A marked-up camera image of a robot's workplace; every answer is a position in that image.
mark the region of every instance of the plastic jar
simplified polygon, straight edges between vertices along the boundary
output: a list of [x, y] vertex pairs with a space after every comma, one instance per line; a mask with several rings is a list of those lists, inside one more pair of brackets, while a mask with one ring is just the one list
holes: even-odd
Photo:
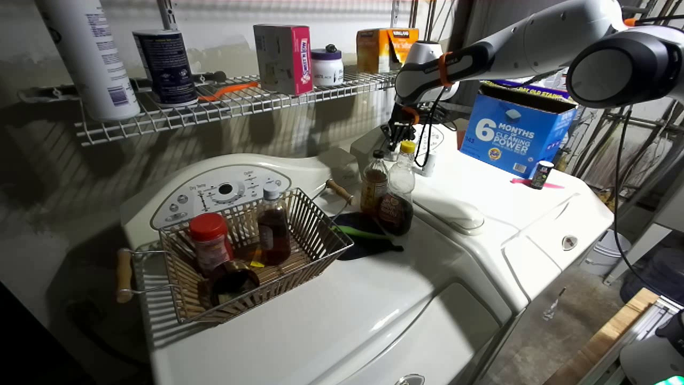
[[214, 268], [234, 259], [233, 247], [228, 241], [226, 220], [215, 212], [201, 214], [190, 221], [189, 234], [195, 244], [197, 264], [205, 277]]
[[344, 80], [342, 51], [329, 44], [324, 49], [311, 50], [311, 72], [314, 86], [339, 86]]

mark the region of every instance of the wooden board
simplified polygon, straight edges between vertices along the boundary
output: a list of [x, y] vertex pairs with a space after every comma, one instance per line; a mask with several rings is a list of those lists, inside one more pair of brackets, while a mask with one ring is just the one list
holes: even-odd
[[575, 385], [605, 355], [613, 344], [658, 300], [649, 289], [641, 289], [613, 318], [594, 334], [575, 357], [560, 367], [544, 385]]

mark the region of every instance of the white jar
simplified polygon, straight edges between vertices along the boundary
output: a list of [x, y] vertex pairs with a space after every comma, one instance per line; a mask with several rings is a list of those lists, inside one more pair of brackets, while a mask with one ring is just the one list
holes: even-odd
[[342, 51], [329, 44], [311, 50], [311, 72], [314, 86], [339, 86], [344, 80]]

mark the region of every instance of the tide box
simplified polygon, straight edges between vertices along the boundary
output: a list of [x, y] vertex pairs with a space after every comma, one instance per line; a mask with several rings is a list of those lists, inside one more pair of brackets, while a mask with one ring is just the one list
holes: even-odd
[[262, 88], [288, 95], [313, 90], [307, 26], [256, 24], [254, 43]]
[[519, 177], [552, 161], [577, 104], [483, 84], [460, 151]]
[[400, 69], [411, 46], [418, 40], [417, 28], [362, 29], [356, 33], [356, 64], [360, 72], [381, 73]]

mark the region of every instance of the white bucket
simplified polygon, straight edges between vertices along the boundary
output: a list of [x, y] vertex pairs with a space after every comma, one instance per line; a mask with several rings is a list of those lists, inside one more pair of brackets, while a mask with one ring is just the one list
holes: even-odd
[[[622, 250], [627, 253], [632, 248], [632, 244], [620, 233], [618, 233], [618, 238]], [[615, 243], [615, 235], [613, 230], [609, 229], [584, 258], [581, 268], [593, 275], [602, 277], [610, 273], [620, 259], [620, 250]]]

